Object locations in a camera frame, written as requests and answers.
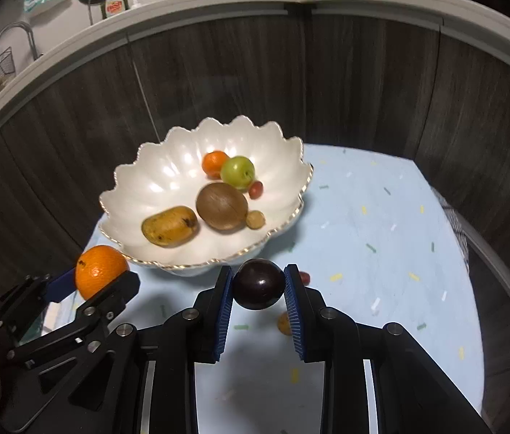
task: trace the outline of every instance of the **dark purple plum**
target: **dark purple plum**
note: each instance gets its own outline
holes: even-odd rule
[[[279,300],[283,291],[283,271],[267,259],[246,261],[233,278],[233,298],[248,310],[267,309]]]

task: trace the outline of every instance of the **yellow confetti mark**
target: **yellow confetti mark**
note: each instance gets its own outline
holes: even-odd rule
[[[299,369],[291,369],[291,383],[292,384],[299,383]]]

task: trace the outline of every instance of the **light blue tablecloth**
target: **light blue tablecloth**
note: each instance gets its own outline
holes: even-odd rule
[[[261,256],[281,268],[297,264],[327,305],[357,322],[402,324],[480,412],[484,359],[474,294],[451,226],[418,168],[406,159],[317,145],[305,146],[305,160],[315,174],[302,217]],[[97,228],[88,247],[95,244],[113,246]],[[131,270],[140,276],[140,292],[111,329],[163,323],[192,306],[218,274]],[[66,304],[58,325],[81,302]],[[221,362],[196,367],[201,434],[319,432],[323,364],[299,361],[276,327],[284,310],[283,300],[259,312],[233,306]],[[373,384],[367,386],[370,428],[377,432]]]

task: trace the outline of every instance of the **metal bolt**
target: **metal bolt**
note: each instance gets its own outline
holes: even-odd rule
[[[99,341],[91,341],[88,343],[88,352],[94,352],[96,349],[100,347],[100,344],[102,344]]]
[[[337,317],[337,310],[335,310],[333,307],[323,307],[321,310],[319,310],[319,314],[326,320],[333,320]]]
[[[390,335],[399,336],[404,332],[404,328],[399,323],[388,323],[387,332]]]
[[[194,320],[197,316],[199,316],[199,311],[197,309],[186,309],[182,311],[182,317],[185,320]]]
[[[132,333],[132,325],[128,323],[119,324],[116,328],[116,334],[118,336],[128,336]]]

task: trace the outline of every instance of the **white bowl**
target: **white bowl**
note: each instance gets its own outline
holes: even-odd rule
[[[257,200],[246,195],[247,202],[250,210],[263,212],[266,224],[259,230],[244,227],[222,234],[199,218],[199,232],[187,243],[177,247],[150,243],[141,231],[145,218],[176,205],[196,212],[196,195],[211,182],[201,168],[202,159],[214,150],[230,157],[243,155],[253,162],[264,192]],[[272,236],[295,224],[303,210],[301,194],[312,175],[313,167],[303,163],[301,139],[283,138],[279,124],[256,127],[244,115],[221,124],[207,117],[192,131],[173,127],[163,142],[143,143],[134,163],[115,169],[114,189],[100,195],[106,213],[100,230],[130,261],[179,276],[241,264],[258,255]]]

